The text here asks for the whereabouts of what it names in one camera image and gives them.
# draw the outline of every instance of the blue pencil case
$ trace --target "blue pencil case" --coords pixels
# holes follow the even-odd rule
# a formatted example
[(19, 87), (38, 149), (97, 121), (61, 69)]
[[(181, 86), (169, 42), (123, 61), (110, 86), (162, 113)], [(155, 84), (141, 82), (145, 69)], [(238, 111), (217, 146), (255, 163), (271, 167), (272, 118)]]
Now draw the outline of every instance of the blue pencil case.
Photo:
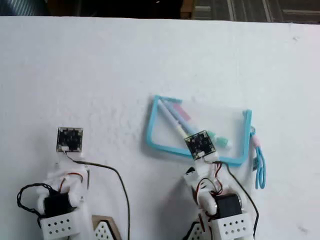
[(252, 111), (199, 104), (156, 95), (146, 131), (147, 144), (192, 159), (185, 138), (207, 131), (219, 160), (240, 166), (247, 160)]

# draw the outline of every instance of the marker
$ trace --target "marker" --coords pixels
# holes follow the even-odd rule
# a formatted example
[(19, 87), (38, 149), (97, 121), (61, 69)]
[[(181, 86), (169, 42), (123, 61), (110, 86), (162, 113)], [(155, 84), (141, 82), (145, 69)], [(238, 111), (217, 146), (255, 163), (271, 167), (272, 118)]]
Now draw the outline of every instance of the marker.
[(162, 113), (166, 116), (168, 121), (172, 124), (172, 126), (178, 130), (180, 135), (183, 137), (183, 139), (187, 138), (188, 135), (183, 130), (182, 126), (179, 124), (179, 122), (172, 116), (172, 114), (169, 112), (169, 110), (165, 107), (162, 100), (158, 100), (158, 106), (161, 109)]
[(188, 124), (188, 122), (175, 110), (175, 108), (168, 101), (164, 100), (163, 104), (169, 110), (169, 112), (176, 118), (182, 127), (187, 131), (188, 134), (194, 135), (197, 132)]

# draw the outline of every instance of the red wire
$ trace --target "red wire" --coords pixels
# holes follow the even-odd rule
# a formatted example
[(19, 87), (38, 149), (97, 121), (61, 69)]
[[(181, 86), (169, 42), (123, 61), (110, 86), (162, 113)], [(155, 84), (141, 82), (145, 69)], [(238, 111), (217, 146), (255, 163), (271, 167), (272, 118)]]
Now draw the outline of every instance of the red wire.
[(218, 168), (217, 168), (217, 170), (216, 170), (216, 172), (215, 172), (215, 174), (214, 174), (214, 177), (215, 177), (215, 178), (217, 178), (218, 172), (220, 171), (221, 167), (222, 167), (222, 164), (219, 163), (219, 164), (218, 164)]
[[(67, 173), (67, 175), (78, 175), (81, 177), (81, 183), (84, 181), (84, 176), (82, 176), (80, 173), (78, 172), (69, 172)], [(61, 192), (62, 189), (62, 185), (64, 184), (64, 182), (66, 181), (66, 179), (64, 178), (61, 183), (60, 183), (60, 187), (59, 187), (59, 193)]]
[(84, 176), (82, 176), (80, 173), (78, 172), (69, 172), (67, 173), (67, 175), (78, 175), (81, 177), (81, 183), (84, 181)]
[(59, 193), (61, 193), (61, 188), (62, 188), (62, 184), (64, 184), (64, 182), (65, 182), (65, 178), (62, 180), (62, 182), (60, 183), (60, 187), (59, 187)]

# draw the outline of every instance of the black cable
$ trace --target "black cable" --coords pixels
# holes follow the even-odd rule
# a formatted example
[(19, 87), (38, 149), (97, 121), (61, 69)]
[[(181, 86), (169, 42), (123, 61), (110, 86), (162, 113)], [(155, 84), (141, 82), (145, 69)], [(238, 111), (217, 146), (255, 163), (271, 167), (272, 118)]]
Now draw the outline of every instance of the black cable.
[(124, 191), (124, 195), (125, 195), (125, 198), (126, 198), (126, 204), (127, 204), (127, 209), (128, 209), (128, 233), (127, 233), (127, 240), (130, 240), (130, 204), (129, 204), (129, 198), (128, 198), (128, 194), (127, 194), (127, 191), (126, 191), (126, 187), (125, 187), (125, 184), (122, 180), (122, 177), (120, 176), (120, 173), (113, 167), (111, 166), (107, 166), (107, 165), (102, 165), (102, 164), (99, 164), (99, 163), (93, 163), (93, 162), (89, 162), (89, 161), (77, 161), (77, 160), (73, 160), (70, 156), (68, 156), (67, 152), (64, 151), (64, 154), (71, 160), (73, 161), (74, 163), (76, 164), (84, 164), (84, 165), (92, 165), (92, 166), (96, 166), (96, 167), (101, 167), (101, 168), (106, 168), (106, 169), (110, 169), (112, 171), (114, 171), (118, 177), (119, 177), (119, 180), (121, 182), (121, 185), (122, 185), (122, 188), (123, 188), (123, 191)]
[(253, 238), (255, 238), (256, 235), (256, 229), (257, 229), (257, 225), (258, 225), (258, 219), (259, 219), (259, 212), (258, 209), (254, 203), (254, 201), (252, 200), (252, 198), (250, 197), (249, 193), (245, 190), (245, 188), (241, 185), (241, 183), (238, 181), (238, 179), (235, 177), (235, 175), (232, 174), (232, 172), (230, 171), (229, 165), (228, 163), (224, 162), (224, 161), (214, 161), (212, 162), (213, 164), (224, 164), (226, 165), (226, 169), (228, 171), (228, 173), (231, 175), (231, 177), (236, 181), (236, 183), (240, 186), (240, 188), (244, 191), (245, 195), (248, 197), (248, 199), (250, 200), (250, 202), (253, 205), (253, 208), (255, 210), (256, 213), (256, 217), (255, 217), (255, 221), (254, 221), (254, 226), (253, 226)]
[(19, 193), (16, 195), (16, 204), (18, 205), (18, 207), (28, 211), (29, 213), (36, 214), (38, 216), (37, 223), (38, 223), (39, 227), (41, 228), (40, 218), (44, 218), (45, 215), (41, 215), (40, 212), (38, 212), (36, 209), (29, 208), (21, 203), (23, 191), (28, 188), (32, 188), (32, 187), (44, 187), (45, 189), (48, 189), (50, 195), (56, 194), (57, 191), (55, 191), (50, 185), (48, 185), (46, 183), (33, 183), (33, 184), (28, 184), (28, 185), (24, 186), (23, 188), (21, 188)]

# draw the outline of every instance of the floor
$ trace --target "floor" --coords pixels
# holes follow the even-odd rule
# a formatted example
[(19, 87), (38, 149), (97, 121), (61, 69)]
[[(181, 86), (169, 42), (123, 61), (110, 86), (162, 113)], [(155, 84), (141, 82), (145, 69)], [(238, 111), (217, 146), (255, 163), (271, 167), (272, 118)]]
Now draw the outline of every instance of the floor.
[(320, 23), (319, 0), (196, 0), (197, 20)]

